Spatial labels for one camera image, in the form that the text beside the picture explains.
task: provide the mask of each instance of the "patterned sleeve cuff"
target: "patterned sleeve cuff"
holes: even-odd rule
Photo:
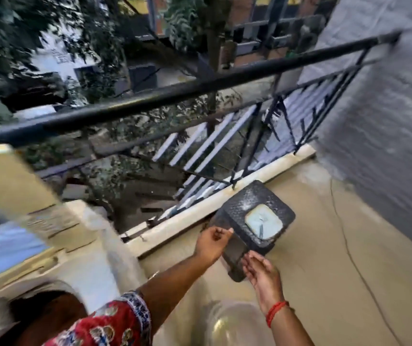
[[[140,344],[142,346],[150,346],[152,340],[151,317],[142,295],[137,291],[129,291],[122,294],[116,301],[124,301],[131,307],[140,323]]]

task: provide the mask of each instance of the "person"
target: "person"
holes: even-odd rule
[[[149,279],[93,314],[74,322],[44,346],[145,346],[193,283],[222,255],[233,230],[209,227],[200,233],[194,253]],[[243,270],[254,286],[264,314],[284,301],[276,268],[258,253],[243,257]],[[277,345],[312,345],[301,322],[289,307],[280,308],[271,322]]]

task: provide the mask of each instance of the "balcony floor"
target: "balcony floor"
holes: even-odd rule
[[[331,185],[337,212],[333,208]],[[350,186],[307,161],[267,183],[296,220],[267,255],[280,269],[284,293],[316,345],[412,345],[412,242],[382,219]],[[197,226],[141,261],[147,276],[193,252]],[[254,301],[249,282],[235,283],[221,263],[200,278],[167,321],[179,345],[191,345],[201,307],[214,300]]]

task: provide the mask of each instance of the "gray wall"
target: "gray wall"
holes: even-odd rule
[[[407,31],[395,49],[362,70],[323,123],[318,150],[327,165],[412,240],[412,0],[341,0],[317,47],[397,28]],[[351,60],[310,66],[300,81]]]

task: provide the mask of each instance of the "red sleeve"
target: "red sleeve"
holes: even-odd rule
[[[80,319],[44,346],[149,346],[151,319],[143,298],[130,291]]]

